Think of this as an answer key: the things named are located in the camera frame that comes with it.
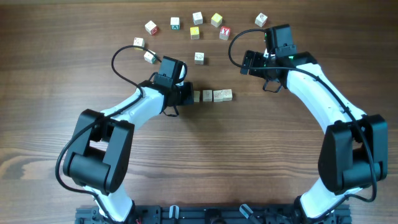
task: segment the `wooden table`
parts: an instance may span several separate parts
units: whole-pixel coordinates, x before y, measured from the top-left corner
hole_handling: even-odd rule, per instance
[[[221,1],[70,4],[0,7],[0,223],[72,223],[90,196],[66,191],[55,160],[85,109],[110,108],[134,92],[111,70],[113,53],[143,37],[159,55],[183,60],[196,90],[231,88],[234,100],[180,107],[135,132],[126,188],[138,205],[291,203],[318,177],[323,133],[288,90],[261,90],[264,81],[239,74],[227,56],[231,37],[289,23],[299,51],[309,51],[331,82],[368,114],[389,124],[389,175],[374,203],[350,200],[354,223],[398,221],[398,2]],[[192,13],[201,11],[200,40],[190,40]],[[212,15],[232,30],[220,40]],[[179,16],[182,30],[170,30]],[[160,32],[150,36],[153,20]],[[263,51],[263,36],[242,36],[237,62]],[[206,65],[194,65],[204,52]],[[126,50],[117,69],[141,82],[159,69],[144,53]],[[72,181],[63,177],[68,184]]]

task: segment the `wooden block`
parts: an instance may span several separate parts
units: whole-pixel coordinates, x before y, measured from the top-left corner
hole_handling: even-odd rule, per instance
[[[222,102],[223,101],[223,91],[215,90],[213,91],[214,102]]]
[[[221,27],[220,30],[220,39],[221,40],[228,40],[229,34],[231,33],[231,29],[228,27]]]
[[[213,101],[213,90],[203,90],[203,102]]]
[[[199,38],[199,27],[191,27],[191,40],[198,40]]]
[[[180,18],[172,17],[170,19],[170,26],[171,26],[172,30],[179,30],[180,29]]]
[[[155,63],[155,60],[156,60],[156,58],[155,58],[155,56],[153,56],[151,53],[149,53],[149,52],[146,52],[145,54],[144,54],[144,59],[145,59],[145,61],[147,61],[147,62],[149,62],[149,63]]]
[[[133,45],[134,45],[134,46],[144,47],[144,46],[145,46],[145,41],[144,41],[144,39],[142,39],[142,38],[136,37],[136,38],[134,38],[134,43],[133,43]]]
[[[203,65],[205,63],[205,53],[195,52],[195,65]]]
[[[223,22],[223,17],[220,16],[218,13],[214,14],[214,16],[211,18],[211,25],[215,27],[219,27],[222,22]]]
[[[260,13],[257,17],[256,17],[256,21],[254,22],[255,24],[257,24],[259,27],[263,27],[263,25],[267,22],[267,16],[264,15],[263,13]]]
[[[147,30],[150,35],[155,35],[158,28],[154,22],[149,21],[147,24],[145,24],[145,30]]]
[[[232,100],[232,90],[223,90],[223,101],[231,101]]]
[[[193,25],[199,25],[203,23],[203,16],[201,16],[201,12],[195,12],[192,14],[193,16]]]
[[[194,91],[193,92],[193,101],[196,103],[200,102],[200,91]]]

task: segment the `wood grain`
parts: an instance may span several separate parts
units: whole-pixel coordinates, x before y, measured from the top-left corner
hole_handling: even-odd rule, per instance
[[[230,38],[255,28],[260,12],[267,26],[289,23],[299,51],[311,52],[347,99],[387,120],[389,175],[374,203],[350,204],[354,223],[397,223],[397,9],[397,1],[332,0],[1,6],[0,223],[72,223],[76,208],[94,205],[57,184],[55,160],[83,110],[112,107],[134,92],[110,67],[134,37],[186,61],[196,90],[234,93],[233,101],[181,107],[179,118],[157,116],[136,131],[126,188],[137,204],[290,203],[308,190],[318,176],[319,125],[289,91],[265,93],[262,80],[239,74],[228,60],[229,41],[210,25],[215,12]],[[196,11],[205,24],[201,39],[190,40]],[[170,30],[172,16],[182,30]],[[149,20],[159,34],[145,31]],[[234,59],[247,49],[264,50],[262,35],[242,36]],[[195,52],[205,53],[206,65],[194,65]],[[143,55],[121,53],[117,69],[142,81],[159,69]]]

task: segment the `small cube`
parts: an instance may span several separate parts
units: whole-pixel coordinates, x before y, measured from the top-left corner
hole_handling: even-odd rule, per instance
[[[222,22],[223,22],[223,17],[220,16],[218,13],[214,14],[214,16],[211,18],[211,25],[215,27],[219,27]]]
[[[223,91],[215,90],[213,91],[214,102],[222,102],[223,101]]]
[[[198,40],[199,38],[199,27],[191,27],[191,40]]]
[[[257,24],[259,27],[263,27],[263,25],[267,22],[267,16],[264,15],[263,13],[260,13],[257,17],[256,17],[256,21],[254,22],[255,24]]]
[[[205,63],[205,53],[195,52],[195,65],[203,65]]]
[[[230,28],[225,27],[225,26],[221,27],[220,39],[221,40],[228,40],[230,33],[231,33],[231,29]]]
[[[232,100],[232,90],[223,90],[223,101]]]
[[[193,16],[193,25],[200,25],[203,23],[203,16],[201,16],[201,12],[195,12],[192,14]]]
[[[155,63],[155,60],[156,60],[156,58],[155,58],[155,56],[153,56],[151,53],[149,53],[149,52],[146,52],[145,54],[144,54],[144,59],[145,59],[145,61],[147,61],[147,62],[149,62],[149,63]]]
[[[170,26],[171,26],[172,30],[179,30],[180,29],[180,18],[172,17],[170,19]]]
[[[139,37],[136,37],[136,38],[134,38],[134,43],[133,43],[133,45],[134,46],[140,46],[140,47],[144,47],[145,46],[145,41],[144,41],[144,39],[142,39],[142,38],[139,38]]]
[[[155,35],[158,28],[154,22],[149,21],[147,24],[145,24],[145,30],[147,30],[150,35]]]
[[[200,91],[194,91],[193,92],[193,101],[196,103],[200,102]]]
[[[203,90],[203,102],[213,101],[213,90]]]

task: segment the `black mounting base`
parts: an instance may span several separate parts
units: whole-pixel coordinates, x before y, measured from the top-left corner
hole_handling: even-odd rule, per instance
[[[293,204],[251,207],[262,224],[296,224],[292,220]],[[136,206],[125,224],[253,224],[239,207],[180,207],[176,217],[169,218],[170,208]],[[340,205],[328,218],[317,224],[351,224],[349,205]],[[98,207],[76,210],[75,224],[110,224],[98,212]]]

